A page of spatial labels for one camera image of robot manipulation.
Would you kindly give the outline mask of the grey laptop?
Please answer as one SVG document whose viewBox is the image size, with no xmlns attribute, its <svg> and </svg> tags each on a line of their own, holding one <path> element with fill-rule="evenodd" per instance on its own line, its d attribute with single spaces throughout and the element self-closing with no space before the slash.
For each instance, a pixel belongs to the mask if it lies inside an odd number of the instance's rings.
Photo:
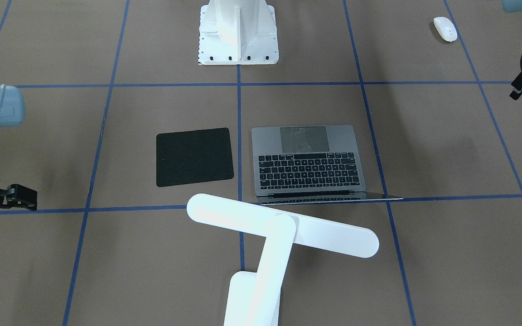
<svg viewBox="0 0 522 326">
<path fill-rule="evenodd" d="M 352 125 L 255 127 L 252 150 L 262 206 L 399 200 L 367 190 Z"/>
</svg>

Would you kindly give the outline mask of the black mouse pad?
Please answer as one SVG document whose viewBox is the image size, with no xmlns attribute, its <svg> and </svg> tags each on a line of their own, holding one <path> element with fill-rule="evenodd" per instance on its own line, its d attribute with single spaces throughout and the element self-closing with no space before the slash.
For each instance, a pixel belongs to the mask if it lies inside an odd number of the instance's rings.
<svg viewBox="0 0 522 326">
<path fill-rule="evenodd" d="M 156 136 L 157 187 L 230 180 L 234 176 L 228 128 Z"/>
</svg>

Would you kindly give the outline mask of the white pedestal column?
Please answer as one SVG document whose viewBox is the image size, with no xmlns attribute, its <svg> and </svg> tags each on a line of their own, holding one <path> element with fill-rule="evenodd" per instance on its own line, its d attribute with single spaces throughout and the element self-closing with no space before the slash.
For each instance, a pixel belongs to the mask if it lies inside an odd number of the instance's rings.
<svg viewBox="0 0 522 326">
<path fill-rule="evenodd" d="M 198 64 L 279 62 L 276 11 L 265 0 L 210 0 L 199 12 Z"/>
</svg>

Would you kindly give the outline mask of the white computer mouse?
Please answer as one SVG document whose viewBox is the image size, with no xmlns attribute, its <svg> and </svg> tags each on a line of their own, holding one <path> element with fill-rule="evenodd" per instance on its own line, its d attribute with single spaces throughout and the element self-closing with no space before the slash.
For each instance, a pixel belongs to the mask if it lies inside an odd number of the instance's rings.
<svg viewBox="0 0 522 326">
<path fill-rule="evenodd" d="M 454 23 L 447 17 L 439 16 L 433 18 L 433 25 L 443 41 L 453 43 L 458 39 L 458 31 Z"/>
</svg>

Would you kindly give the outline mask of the white desk lamp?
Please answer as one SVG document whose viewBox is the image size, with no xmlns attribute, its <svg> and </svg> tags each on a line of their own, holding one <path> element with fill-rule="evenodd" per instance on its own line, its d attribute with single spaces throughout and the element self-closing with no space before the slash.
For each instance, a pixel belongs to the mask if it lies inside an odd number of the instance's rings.
<svg viewBox="0 0 522 326">
<path fill-rule="evenodd" d="M 236 272 L 230 279 L 226 326 L 278 324 L 281 287 L 294 244 L 365 259 L 379 250 L 377 235 L 367 228 L 209 194 L 192 196 L 186 211 L 197 223 L 265 238 L 257 270 Z"/>
</svg>

